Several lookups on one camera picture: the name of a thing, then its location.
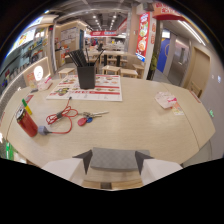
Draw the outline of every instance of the tabletop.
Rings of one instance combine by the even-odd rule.
[[[38,126],[46,126],[49,131],[67,131],[70,121],[61,121],[48,126],[46,117],[63,110],[67,100],[46,100],[60,80],[42,92],[32,93],[28,103],[32,119]],[[78,126],[81,115],[72,119],[72,131],[65,135],[37,134],[30,138],[17,124],[14,116],[3,137],[7,139],[29,161],[43,167],[54,160],[68,159],[89,151],[93,147],[149,150],[150,156],[182,164],[207,142],[215,133],[214,125],[202,103],[198,103],[186,89],[173,85],[121,77],[122,102],[71,100],[69,105],[79,112],[109,111],[92,123]],[[171,109],[163,109],[155,100],[157,92],[170,91],[178,99],[184,115],[174,115]],[[18,109],[12,104],[27,95],[27,88],[16,92],[7,111]],[[89,168],[86,181],[119,182],[139,179],[138,171],[108,172]]]

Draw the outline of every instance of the paper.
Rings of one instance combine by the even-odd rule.
[[[182,108],[180,107],[179,103],[176,103],[173,106],[172,111],[175,115],[184,115],[184,112],[183,112]]]
[[[65,44],[70,44],[70,43],[71,43],[71,39],[65,41]]]
[[[78,75],[66,76],[46,99],[122,101],[119,75],[96,75],[94,89],[80,89]]]
[[[177,102],[176,97],[170,92],[159,92],[156,94],[155,99],[164,109],[173,107]]]

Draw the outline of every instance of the black container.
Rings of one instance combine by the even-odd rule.
[[[94,89],[96,81],[96,66],[90,63],[87,67],[77,67],[80,89]]]

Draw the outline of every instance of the wall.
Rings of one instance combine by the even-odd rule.
[[[219,159],[222,158],[224,154],[224,68],[222,63],[216,54],[215,50],[212,47],[204,47],[202,44],[197,41],[191,40],[190,54],[193,47],[198,48],[207,54],[210,61],[210,75],[205,88],[204,93],[202,93],[201,101],[205,108],[210,111],[211,109],[214,112],[214,118],[211,118],[216,129],[216,133],[211,138],[212,145],[212,158]],[[221,77],[221,83],[218,82],[218,76]]]
[[[170,47],[169,47],[169,53],[168,53],[168,57],[166,60],[166,65],[163,71],[163,75],[165,75],[166,77],[169,74],[170,71],[170,67],[172,65],[172,61],[173,61],[173,56],[175,53],[175,41],[176,41],[177,36],[173,33],[170,33]]]

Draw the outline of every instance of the menu board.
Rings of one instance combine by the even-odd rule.
[[[77,28],[74,27],[74,28],[69,29],[69,30],[61,31],[61,41],[75,38],[76,29]]]
[[[150,12],[146,12],[140,16],[139,34],[136,55],[141,61],[145,61],[150,26]]]
[[[66,76],[46,99],[122,101],[119,75],[96,75],[94,89],[80,89],[78,75]]]

